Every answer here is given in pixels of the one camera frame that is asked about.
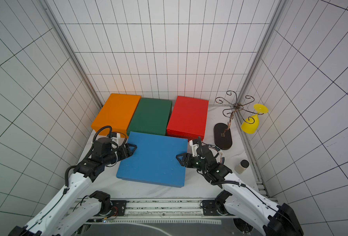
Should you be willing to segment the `blue shoebox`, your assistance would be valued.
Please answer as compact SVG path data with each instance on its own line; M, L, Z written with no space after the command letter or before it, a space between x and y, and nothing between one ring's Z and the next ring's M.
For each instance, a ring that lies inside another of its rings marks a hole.
M187 153L187 139L131 132L127 143L136 145L137 150L120 162L117 178L178 188L184 186L185 168L176 156Z

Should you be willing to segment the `orange shoebox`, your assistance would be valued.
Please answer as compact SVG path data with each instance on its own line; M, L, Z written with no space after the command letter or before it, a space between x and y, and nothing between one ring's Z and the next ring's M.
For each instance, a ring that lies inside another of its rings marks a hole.
M141 96L112 93L91 124L97 132L104 126L111 126L113 132L128 137L127 130L139 104Z

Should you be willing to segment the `red shoebox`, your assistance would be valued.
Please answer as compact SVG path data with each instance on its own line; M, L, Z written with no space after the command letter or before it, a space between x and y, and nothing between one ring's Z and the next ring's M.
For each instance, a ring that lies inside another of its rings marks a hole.
M193 140L204 139L209 101L178 96L167 126L167 135Z

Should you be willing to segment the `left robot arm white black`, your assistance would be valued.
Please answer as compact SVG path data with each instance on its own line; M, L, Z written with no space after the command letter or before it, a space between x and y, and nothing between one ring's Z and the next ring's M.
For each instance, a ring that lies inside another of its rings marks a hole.
M92 141L84 159L65 172L65 185L52 200L25 226L16 226L11 236L69 236L94 216L105 220L114 216L118 208L109 194L95 191L85 198L73 212L69 209L80 195L97 179L108 165L131 157L137 146L123 142L118 145L113 138L101 137Z

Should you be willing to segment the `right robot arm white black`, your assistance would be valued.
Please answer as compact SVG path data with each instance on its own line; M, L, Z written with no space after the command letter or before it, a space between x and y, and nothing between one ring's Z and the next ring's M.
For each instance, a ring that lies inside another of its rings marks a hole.
M192 153L179 154L176 159L181 166L196 169L212 186L221 188L214 204L218 215L234 215L264 236L304 235L288 204L278 205L246 185L230 168L217 162L206 145L196 147Z

